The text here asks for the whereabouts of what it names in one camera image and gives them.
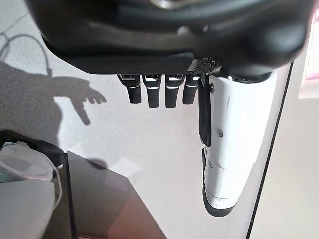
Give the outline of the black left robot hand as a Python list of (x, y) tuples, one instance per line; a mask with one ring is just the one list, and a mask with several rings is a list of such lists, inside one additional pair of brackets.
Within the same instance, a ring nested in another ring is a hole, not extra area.
[(28, 0), (49, 50), (90, 74), (116, 74), (132, 104), (198, 99), (202, 194), (215, 217), (235, 207), (256, 162), (275, 71), (303, 49), (316, 0)]

